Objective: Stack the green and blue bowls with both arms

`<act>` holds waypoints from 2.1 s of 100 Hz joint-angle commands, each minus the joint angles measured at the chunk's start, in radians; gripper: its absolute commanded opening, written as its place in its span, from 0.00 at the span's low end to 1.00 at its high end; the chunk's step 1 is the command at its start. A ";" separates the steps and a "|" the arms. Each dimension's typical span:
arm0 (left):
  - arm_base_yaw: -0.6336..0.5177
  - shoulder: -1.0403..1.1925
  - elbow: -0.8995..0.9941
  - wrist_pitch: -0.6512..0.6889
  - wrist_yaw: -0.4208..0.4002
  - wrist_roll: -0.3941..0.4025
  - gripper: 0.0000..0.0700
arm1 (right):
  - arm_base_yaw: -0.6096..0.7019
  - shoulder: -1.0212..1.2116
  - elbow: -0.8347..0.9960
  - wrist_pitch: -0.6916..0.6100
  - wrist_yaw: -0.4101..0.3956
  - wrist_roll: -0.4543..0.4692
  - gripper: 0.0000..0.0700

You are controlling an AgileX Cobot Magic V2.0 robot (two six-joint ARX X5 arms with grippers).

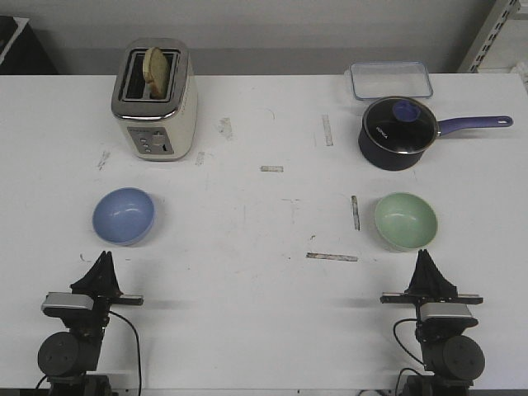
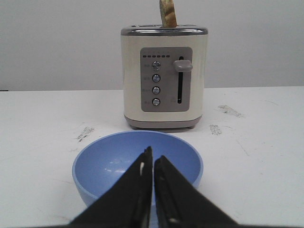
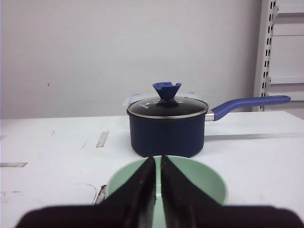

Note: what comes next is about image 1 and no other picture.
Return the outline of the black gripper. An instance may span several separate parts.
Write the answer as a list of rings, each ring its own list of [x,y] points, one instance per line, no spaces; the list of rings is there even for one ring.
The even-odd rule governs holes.
[[[410,304],[413,305],[419,317],[419,309],[427,303],[462,303],[468,307],[479,305],[483,302],[480,295],[458,295],[457,287],[451,284],[437,268],[431,255],[426,249],[418,251],[417,261],[412,278],[409,282],[407,292],[410,293],[387,293],[384,292],[379,301],[381,304]],[[457,295],[456,297],[431,297],[425,295]]]
[[[78,310],[75,318],[94,328],[107,326],[113,304],[140,306],[144,303],[142,295],[126,295],[121,292],[111,252],[106,251],[101,253],[80,280],[70,285],[70,289],[74,295],[92,299],[92,307]]]

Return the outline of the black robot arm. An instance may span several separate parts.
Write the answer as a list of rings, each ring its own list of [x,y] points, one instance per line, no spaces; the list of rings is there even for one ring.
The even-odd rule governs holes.
[[[111,310],[114,304],[140,306],[141,295],[124,295],[116,278],[113,257],[104,251],[69,292],[49,292],[41,305],[44,315],[59,318],[66,329],[47,337],[37,363],[49,382],[49,395],[117,395],[107,375],[96,375],[102,341],[110,316],[127,323],[135,337],[141,363],[139,333],[132,322]]]
[[[425,370],[399,371],[396,395],[467,395],[469,388],[485,368],[479,344],[464,331],[479,324],[469,311],[470,305],[483,302],[480,295],[458,292],[439,271],[426,249],[417,253],[417,261],[408,288],[401,293],[384,292],[383,304],[411,304],[416,315],[415,338],[422,356],[412,357]]]

